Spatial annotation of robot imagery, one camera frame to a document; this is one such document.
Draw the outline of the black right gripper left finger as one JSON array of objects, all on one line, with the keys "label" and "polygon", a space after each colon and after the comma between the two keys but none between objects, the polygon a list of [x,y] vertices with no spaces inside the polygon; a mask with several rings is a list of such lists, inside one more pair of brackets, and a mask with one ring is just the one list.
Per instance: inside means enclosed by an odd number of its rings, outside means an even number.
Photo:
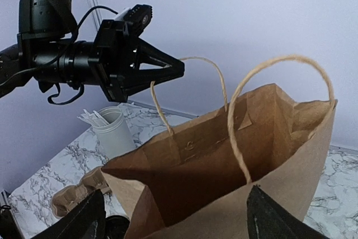
[{"label": "black right gripper left finger", "polygon": [[106,212],[103,194],[96,190],[65,217],[34,236],[34,239],[104,238]]}]

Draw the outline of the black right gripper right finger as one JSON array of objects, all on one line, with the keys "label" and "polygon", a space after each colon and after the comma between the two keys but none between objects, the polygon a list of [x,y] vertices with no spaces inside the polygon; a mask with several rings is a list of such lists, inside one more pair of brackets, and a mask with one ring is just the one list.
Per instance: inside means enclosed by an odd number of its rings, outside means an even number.
[{"label": "black right gripper right finger", "polygon": [[326,238],[296,219],[257,185],[247,198],[247,230],[250,239]]}]

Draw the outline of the brown cardboard cup carrier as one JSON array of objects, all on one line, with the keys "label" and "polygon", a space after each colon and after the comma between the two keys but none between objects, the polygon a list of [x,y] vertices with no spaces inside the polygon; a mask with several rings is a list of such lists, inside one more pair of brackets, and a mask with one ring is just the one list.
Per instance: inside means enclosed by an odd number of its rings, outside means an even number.
[{"label": "brown cardboard cup carrier", "polygon": [[50,201],[53,215],[57,219],[65,217],[92,192],[100,190],[103,194],[111,191],[98,166],[86,173],[77,185],[69,185],[55,193]]}]

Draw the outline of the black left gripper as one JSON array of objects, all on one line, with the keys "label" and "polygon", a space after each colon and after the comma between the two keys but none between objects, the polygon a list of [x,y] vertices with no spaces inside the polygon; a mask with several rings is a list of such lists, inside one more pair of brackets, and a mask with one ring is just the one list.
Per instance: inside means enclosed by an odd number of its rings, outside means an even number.
[{"label": "black left gripper", "polygon": [[[129,34],[125,22],[103,20],[94,41],[78,40],[82,23],[72,0],[20,0],[16,85],[34,78],[42,92],[62,83],[83,95],[100,86],[112,102],[184,75],[182,61]],[[160,69],[139,69],[149,64]]]}]

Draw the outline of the brown paper takeout bag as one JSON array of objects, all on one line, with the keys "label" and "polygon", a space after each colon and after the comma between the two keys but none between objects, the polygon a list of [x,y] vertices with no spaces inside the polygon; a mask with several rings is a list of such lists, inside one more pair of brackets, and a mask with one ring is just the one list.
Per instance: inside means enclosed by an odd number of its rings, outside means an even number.
[{"label": "brown paper takeout bag", "polygon": [[[327,101],[296,102],[258,72],[295,60],[314,67]],[[337,100],[326,71],[300,55],[251,70],[222,108],[169,126],[102,168],[126,215],[125,238],[249,238],[247,198],[259,186],[303,222],[331,142]]]}]

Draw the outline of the white container with sachets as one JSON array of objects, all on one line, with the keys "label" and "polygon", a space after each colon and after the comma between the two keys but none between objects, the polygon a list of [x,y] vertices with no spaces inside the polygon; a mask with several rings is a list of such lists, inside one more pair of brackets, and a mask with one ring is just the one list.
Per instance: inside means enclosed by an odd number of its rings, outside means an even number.
[{"label": "white container with sachets", "polygon": [[86,109],[83,111],[77,118],[92,127],[106,157],[112,159],[136,149],[124,114],[118,106],[93,110],[92,113]]}]

